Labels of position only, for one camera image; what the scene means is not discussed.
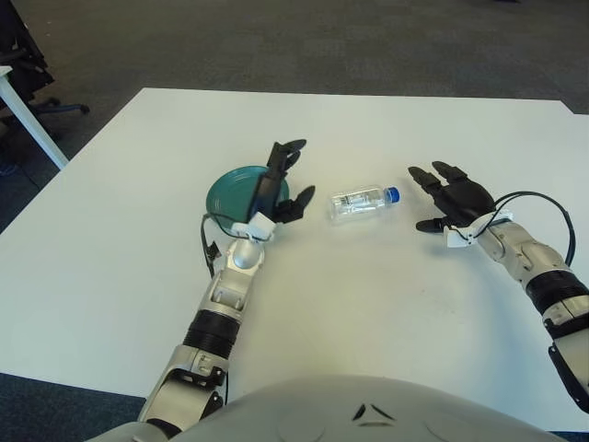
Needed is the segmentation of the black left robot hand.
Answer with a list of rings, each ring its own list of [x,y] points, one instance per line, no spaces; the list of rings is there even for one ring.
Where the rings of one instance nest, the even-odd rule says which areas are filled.
[[[294,200],[279,202],[279,196],[287,171],[300,158],[305,145],[305,139],[273,144],[266,171],[259,176],[254,188],[248,207],[248,218],[260,213],[276,224],[287,224],[303,218],[306,207],[315,195],[314,185],[303,189]]]

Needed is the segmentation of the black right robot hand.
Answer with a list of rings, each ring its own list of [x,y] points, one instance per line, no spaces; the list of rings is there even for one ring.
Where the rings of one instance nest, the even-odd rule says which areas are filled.
[[[434,205],[444,214],[417,222],[418,231],[438,234],[443,233],[445,227],[468,227],[476,219],[496,210],[492,196],[462,169],[442,161],[434,161],[432,165],[446,184],[430,172],[408,167],[413,180],[433,198]]]

